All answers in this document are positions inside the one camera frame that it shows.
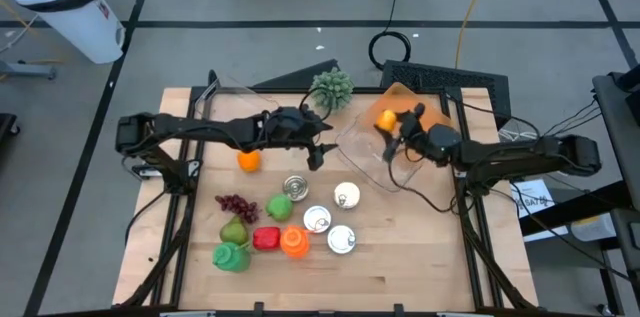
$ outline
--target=green plant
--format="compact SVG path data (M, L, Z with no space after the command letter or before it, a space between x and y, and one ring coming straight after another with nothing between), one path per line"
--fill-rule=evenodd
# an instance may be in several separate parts
M348 73L333 68L331 72L313 77L311 89L317 88L311 93L316 106L325 110L339 111L351 102L353 82Z

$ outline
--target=trash can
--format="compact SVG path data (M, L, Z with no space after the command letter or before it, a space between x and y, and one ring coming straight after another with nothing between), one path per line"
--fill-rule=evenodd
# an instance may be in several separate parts
M124 27L105 0L15 0L38 13L94 63L122 56Z

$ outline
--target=gray floor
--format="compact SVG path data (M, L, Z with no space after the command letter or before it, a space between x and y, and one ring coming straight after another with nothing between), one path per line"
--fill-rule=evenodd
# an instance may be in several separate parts
M398 0L397 20L461 20L470 0ZM620 20L640 20L636 0L609 0ZM135 0L107 0L126 20ZM33 14L14 4L19 14ZM124 173L113 150L115 124L126 114L156 111L166 87L204 84L207 71L248 85L336 58L359 86L377 85L380 73L366 48L380 28L323 27L324 20L385 20L391 0L146 0L141 21L320 21L305 28L137 28L87 171L41 313L106 308L124 250L123 233L139 184ZM12 16L0 8L0 21ZM474 21L606 21L598 0L478 0ZM401 28L412 61L453 67L457 28ZM0 29L0 46L10 40ZM59 78L0 82L0 111L19 116L23 133L0 164L0 306L22 314L110 73L91 64L49 29L27 34L2 54L7 61L63 58ZM640 30L624 30L640 49ZM380 59L400 59L401 46L382 40ZM465 33L460 67L509 76L514 115L544 130L590 101L591 77L628 69L611 28L489 29ZM576 130L598 141L603 170L589 179L567 178L595 189L620 178L600 119ZM604 302L598 271L558 241L528 246L540 303L552 310L594 313ZM619 254L612 253L623 268ZM639 315L628 286L628 315Z

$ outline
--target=green pear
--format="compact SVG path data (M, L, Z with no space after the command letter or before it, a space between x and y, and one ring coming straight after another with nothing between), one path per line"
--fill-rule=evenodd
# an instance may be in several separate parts
M286 194L279 193L271 197L269 203L267 203L266 211L274 220L284 222L291 217L293 202Z
M222 226L220 239L222 242L233 242L238 246L242 246L249 241L249 233L247 233L247 229L242 224L239 216L234 216L231 221Z

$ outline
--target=red bell pepper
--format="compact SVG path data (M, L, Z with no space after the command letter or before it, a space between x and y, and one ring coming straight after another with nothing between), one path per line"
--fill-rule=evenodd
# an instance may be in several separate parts
M259 251L269 251L280 246L279 227L260 227L253 231L253 247Z

